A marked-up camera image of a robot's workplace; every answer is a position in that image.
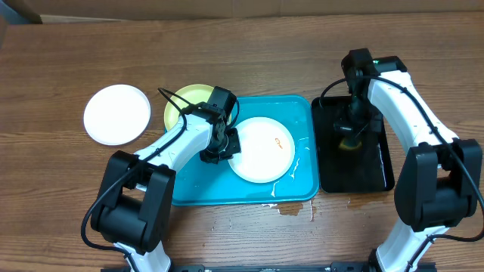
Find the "white plate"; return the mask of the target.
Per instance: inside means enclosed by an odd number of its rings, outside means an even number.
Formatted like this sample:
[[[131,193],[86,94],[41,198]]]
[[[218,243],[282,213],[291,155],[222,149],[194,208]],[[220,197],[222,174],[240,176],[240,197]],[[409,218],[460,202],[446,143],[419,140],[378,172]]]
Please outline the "white plate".
[[[253,117],[236,125],[240,152],[228,160],[240,178],[265,184],[281,178],[291,167],[295,143],[280,122],[268,117]]]
[[[87,134],[99,144],[119,146],[138,138],[150,121],[147,96],[131,85],[110,85],[89,100],[83,114]]]

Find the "green and yellow sponge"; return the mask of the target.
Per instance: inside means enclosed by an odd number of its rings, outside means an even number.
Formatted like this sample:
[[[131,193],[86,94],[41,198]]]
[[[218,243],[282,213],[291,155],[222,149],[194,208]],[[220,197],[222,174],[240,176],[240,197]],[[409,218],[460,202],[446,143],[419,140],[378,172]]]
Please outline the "green and yellow sponge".
[[[362,146],[361,141],[355,139],[343,138],[339,144],[341,150],[357,150]]]

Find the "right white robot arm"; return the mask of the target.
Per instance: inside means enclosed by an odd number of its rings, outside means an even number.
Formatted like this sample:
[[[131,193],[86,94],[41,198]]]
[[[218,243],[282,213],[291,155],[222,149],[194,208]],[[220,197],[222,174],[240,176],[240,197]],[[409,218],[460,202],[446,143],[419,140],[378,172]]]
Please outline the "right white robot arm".
[[[418,94],[397,56],[374,59],[367,48],[342,60],[343,81],[352,96],[334,125],[342,149],[356,148],[376,115],[386,118],[406,158],[394,190],[398,220],[370,256],[374,271],[415,271],[437,239],[472,243],[483,238],[449,235],[464,218],[483,208],[479,191],[482,149],[442,124]]]

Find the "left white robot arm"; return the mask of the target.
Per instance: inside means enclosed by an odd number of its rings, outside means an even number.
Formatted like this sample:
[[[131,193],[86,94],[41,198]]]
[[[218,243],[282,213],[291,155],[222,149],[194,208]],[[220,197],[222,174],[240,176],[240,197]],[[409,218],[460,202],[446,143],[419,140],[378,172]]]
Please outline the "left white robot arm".
[[[239,107],[231,91],[216,86],[208,101],[179,108],[178,123],[149,147],[135,154],[116,151],[82,220],[84,244],[122,253],[124,271],[171,271],[162,240],[175,176],[194,156],[217,164],[241,152],[236,119],[230,116]]]

